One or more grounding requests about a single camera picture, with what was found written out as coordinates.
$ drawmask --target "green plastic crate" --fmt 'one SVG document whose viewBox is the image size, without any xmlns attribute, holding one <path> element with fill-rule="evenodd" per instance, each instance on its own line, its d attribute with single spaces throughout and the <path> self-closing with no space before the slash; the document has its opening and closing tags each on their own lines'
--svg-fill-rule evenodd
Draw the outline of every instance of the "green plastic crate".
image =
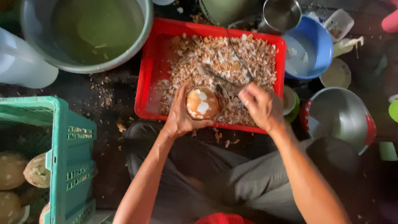
<svg viewBox="0 0 398 224">
<path fill-rule="evenodd" d="M 94 122 L 69 110 L 63 99 L 0 98 L 0 136 L 4 137 L 0 151 L 17 151 L 29 159 L 47 152 L 49 194 L 36 199 L 36 207 L 31 204 L 31 211 L 41 210 L 50 201 L 44 224 L 83 224 L 94 215 L 91 180 L 96 130 Z"/>
</svg>

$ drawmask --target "white plastic jug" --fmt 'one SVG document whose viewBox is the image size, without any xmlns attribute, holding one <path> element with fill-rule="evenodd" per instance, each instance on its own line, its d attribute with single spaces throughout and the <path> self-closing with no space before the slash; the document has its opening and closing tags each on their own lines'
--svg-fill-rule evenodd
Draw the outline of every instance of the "white plastic jug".
<svg viewBox="0 0 398 224">
<path fill-rule="evenodd" d="M 57 76 L 58 68 L 45 62 L 23 39 L 0 28 L 0 83 L 43 88 Z"/>
</svg>

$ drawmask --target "stainless steel pot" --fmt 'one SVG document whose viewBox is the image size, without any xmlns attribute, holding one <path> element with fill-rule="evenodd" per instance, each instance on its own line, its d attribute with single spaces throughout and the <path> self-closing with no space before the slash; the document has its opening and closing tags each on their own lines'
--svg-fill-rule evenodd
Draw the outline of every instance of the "stainless steel pot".
<svg viewBox="0 0 398 224">
<path fill-rule="evenodd" d="M 300 111 L 300 122 L 313 138 L 333 136 L 351 143 L 361 155 L 376 137 L 376 125 L 353 92 L 329 87 L 317 92 Z"/>
<path fill-rule="evenodd" d="M 296 27 L 301 21 L 301 8 L 296 0 L 266 0 L 263 6 L 263 21 L 258 31 L 281 35 Z"/>
</svg>

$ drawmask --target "water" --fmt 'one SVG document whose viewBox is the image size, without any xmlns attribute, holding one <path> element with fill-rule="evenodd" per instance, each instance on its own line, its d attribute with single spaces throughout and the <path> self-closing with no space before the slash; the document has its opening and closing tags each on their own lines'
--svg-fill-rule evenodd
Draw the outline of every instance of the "water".
<svg viewBox="0 0 398 224">
<path fill-rule="evenodd" d="M 67 55 L 95 65 L 127 51 L 142 31 L 144 16 L 136 0 L 60 0 L 52 26 Z"/>
<path fill-rule="evenodd" d="M 316 50 L 304 37 L 289 33 L 283 36 L 288 47 L 285 70 L 297 76 L 307 76 L 316 63 Z"/>
</svg>

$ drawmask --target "metal bowl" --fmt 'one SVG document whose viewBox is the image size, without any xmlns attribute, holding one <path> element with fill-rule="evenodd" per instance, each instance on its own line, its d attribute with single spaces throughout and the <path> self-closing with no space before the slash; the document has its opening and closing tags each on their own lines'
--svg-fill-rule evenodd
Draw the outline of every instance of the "metal bowl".
<svg viewBox="0 0 398 224">
<path fill-rule="evenodd" d="M 85 64 L 66 55 L 54 41 L 51 16 L 57 2 L 57 0 L 24 0 L 21 6 L 21 27 L 26 41 L 45 61 L 68 72 L 87 74 L 116 68 L 138 53 L 152 29 L 154 14 L 152 1 L 137 0 L 144 16 L 144 27 L 133 45 L 112 60 L 96 65 Z M 129 0 L 123 0 L 121 3 L 125 4 L 126 8 L 131 7 Z"/>
<path fill-rule="evenodd" d="M 361 155 L 376 137 L 376 126 L 353 92 L 329 87 L 317 92 L 300 111 L 300 122 L 313 138 L 333 136 L 351 143 Z"/>
</svg>

